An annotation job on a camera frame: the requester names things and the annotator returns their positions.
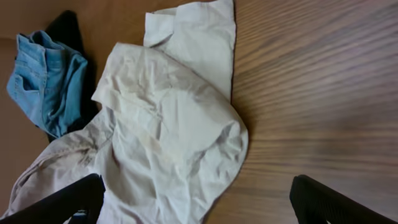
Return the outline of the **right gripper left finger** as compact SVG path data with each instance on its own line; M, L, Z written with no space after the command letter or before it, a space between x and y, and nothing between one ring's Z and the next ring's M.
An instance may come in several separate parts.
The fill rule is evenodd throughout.
M101 176L90 174L1 223L96 223L105 191Z

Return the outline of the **beige khaki shorts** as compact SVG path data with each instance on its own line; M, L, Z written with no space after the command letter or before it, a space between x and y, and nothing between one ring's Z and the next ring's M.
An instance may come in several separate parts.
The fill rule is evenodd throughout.
M201 223L231 185L249 142L230 103L234 3L148 13L145 30L143 45L114 46L93 94L101 111L21 174L5 218L95 173L99 223Z

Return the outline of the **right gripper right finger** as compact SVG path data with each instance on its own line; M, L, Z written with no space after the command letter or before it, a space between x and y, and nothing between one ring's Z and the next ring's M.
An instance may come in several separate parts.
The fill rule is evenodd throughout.
M299 224L397 224L307 175L294 177L289 199Z

